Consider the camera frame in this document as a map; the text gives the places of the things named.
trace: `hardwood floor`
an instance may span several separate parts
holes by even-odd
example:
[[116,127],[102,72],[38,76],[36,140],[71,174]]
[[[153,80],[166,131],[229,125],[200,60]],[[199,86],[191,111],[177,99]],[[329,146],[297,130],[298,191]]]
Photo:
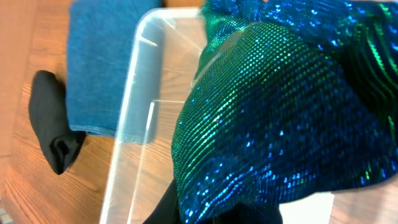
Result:
[[9,167],[11,137],[24,80],[36,0],[0,0],[0,198]]
[[[72,168],[57,176],[42,155],[27,113],[37,70],[66,79],[72,1],[0,0],[0,203],[16,223],[98,223],[100,219],[114,139],[89,136]],[[167,0],[165,5],[199,6],[200,2]],[[148,167],[154,179],[165,175],[156,168]],[[165,189],[167,183],[159,179]],[[397,198],[398,181],[361,193],[339,192],[330,223],[398,223]]]

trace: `sequined fabric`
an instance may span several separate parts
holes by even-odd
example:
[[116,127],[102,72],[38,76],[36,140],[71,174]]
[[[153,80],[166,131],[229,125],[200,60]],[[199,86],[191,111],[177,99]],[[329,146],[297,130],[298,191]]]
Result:
[[378,184],[397,172],[398,5],[209,0],[172,142],[180,218]]

